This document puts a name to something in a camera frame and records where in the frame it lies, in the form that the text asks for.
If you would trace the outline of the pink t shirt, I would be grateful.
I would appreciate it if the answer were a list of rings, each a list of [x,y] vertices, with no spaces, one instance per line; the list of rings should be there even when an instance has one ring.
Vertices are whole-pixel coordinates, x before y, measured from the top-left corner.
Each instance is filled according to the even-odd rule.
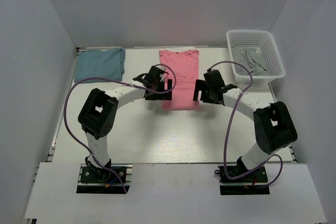
[[[166,111],[197,110],[198,102],[193,100],[195,82],[199,76],[199,51],[187,50],[173,52],[159,51],[160,63],[169,66],[169,77],[176,75],[176,86],[172,91],[172,99],[162,102],[162,109]]]

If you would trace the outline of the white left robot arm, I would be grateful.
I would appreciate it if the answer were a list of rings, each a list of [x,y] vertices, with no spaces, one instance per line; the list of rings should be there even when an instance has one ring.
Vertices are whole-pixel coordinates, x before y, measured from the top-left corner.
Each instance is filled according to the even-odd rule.
[[[154,65],[148,73],[133,78],[110,91],[91,90],[82,107],[78,122],[88,140],[90,154],[86,164],[93,169],[93,176],[101,182],[110,178],[111,159],[107,148],[107,135],[112,130],[117,110],[139,99],[172,100],[172,90],[177,83],[172,69],[166,65]]]

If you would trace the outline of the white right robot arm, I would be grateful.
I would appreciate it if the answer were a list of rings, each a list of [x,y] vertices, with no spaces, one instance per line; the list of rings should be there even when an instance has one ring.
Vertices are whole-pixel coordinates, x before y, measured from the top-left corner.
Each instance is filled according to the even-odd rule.
[[[244,98],[245,92],[234,84],[225,84],[218,70],[208,70],[204,80],[195,81],[194,101],[219,104],[232,108],[232,114],[225,135],[224,154],[231,124],[236,111],[242,113],[254,123],[256,143],[238,158],[235,172],[224,173],[230,180],[247,182],[256,175],[256,170],[275,155],[280,149],[291,145],[298,139],[298,133],[285,103],[278,101],[262,108],[257,102]]]

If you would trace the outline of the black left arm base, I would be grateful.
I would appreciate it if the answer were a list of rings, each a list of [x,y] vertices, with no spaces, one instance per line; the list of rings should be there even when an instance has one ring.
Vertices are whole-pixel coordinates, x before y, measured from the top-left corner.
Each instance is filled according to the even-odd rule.
[[[81,164],[76,193],[126,194],[131,186],[132,165],[116,164],[110,169],[118,174],[123,185],[114,173],[101,167],[94,167],[86,157],[85,164]]]

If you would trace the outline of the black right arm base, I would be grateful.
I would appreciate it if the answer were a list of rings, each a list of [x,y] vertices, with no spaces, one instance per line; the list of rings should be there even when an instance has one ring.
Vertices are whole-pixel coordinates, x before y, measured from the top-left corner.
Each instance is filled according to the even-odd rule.
[[[218,166],[214,174],[219,179],[219,189],[222,196],[242,196],[242,195],[269,195],[270,190],[268,177],[264,167],[251,174],[239,178],[229,179],[224,173],[224,167]]]

